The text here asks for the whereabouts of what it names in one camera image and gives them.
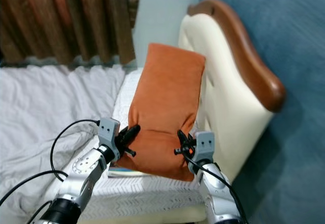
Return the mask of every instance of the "brown curtain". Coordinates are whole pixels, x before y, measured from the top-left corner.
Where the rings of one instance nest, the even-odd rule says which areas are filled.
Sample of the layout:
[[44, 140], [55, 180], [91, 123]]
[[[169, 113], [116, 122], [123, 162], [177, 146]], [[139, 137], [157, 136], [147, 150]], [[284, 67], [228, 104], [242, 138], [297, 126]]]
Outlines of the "brown curtain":
[[0, 46], [7, 63], [55, 56], [71, 64], [113, 55], [135, 58], [131, 28], [139, 0], [0, 0]]

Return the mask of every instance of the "white wall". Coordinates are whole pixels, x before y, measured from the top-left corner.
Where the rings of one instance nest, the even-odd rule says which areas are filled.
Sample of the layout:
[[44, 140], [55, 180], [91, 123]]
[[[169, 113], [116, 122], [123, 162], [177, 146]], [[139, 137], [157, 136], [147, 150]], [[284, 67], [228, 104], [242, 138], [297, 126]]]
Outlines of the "white wall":
[[140, 0], [133, 39], [137, 66], [143, 67], [148, 44], [177, 46], [178, 32], [187, 6], [199, 0]]

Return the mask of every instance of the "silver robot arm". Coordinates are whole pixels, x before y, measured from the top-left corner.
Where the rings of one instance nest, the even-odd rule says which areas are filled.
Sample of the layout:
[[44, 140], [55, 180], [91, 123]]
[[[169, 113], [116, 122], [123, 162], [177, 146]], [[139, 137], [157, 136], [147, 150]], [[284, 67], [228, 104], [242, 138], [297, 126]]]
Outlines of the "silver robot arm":
[[196, 139], [178, 132], [181, 148], [175, 149], [175, 154], [185, 155], [189, 170], [195, 174], [199, 184], [199, 192], [204, 199], [209, 224], [243, 224], [236, 202], [230, 189], [219, 179], [200, 167], [212, 172], [229, 184], [227, 177], [213, 163], [214, 134], [212, 132], [198, 132]]
[[140, 131], [140, 126], [119, 133], [120, 123], [112, 118], [101, 119], [97, 149], [91, 149], [77, 159], [68, 177], [62, 183], [54, 201], [36, 224], [75, 224], [86, 208], [94, 185], [107, 168], [109, 162], [115, 162], [126, 152], [135, 156], [135, 152], [126, 147]]

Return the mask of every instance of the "wooden headboard trim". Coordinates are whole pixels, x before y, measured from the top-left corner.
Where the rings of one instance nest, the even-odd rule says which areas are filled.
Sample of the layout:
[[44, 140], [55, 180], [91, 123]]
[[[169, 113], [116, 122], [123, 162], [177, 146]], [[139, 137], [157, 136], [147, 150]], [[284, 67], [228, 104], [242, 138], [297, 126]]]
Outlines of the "wooden headboard trim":
[[262, 62], [231, 7], [219, 0], [204, 0], [189, 6], [187, 13], [190, 16], [204, 13], [214, 18], [225, 34], [244, 82], [267, 110], [278, 112], [285, 100], [285, 88]]

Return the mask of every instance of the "book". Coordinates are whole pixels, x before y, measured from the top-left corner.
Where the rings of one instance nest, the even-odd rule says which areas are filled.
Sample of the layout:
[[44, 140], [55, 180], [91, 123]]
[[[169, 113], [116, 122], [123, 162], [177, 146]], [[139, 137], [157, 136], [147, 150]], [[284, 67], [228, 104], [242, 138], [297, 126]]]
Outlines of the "book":
[[149, 176], [149, 174], [119, 167], [115, 163], [110, 163], [108, 166], [108, 177], [138, 177]]

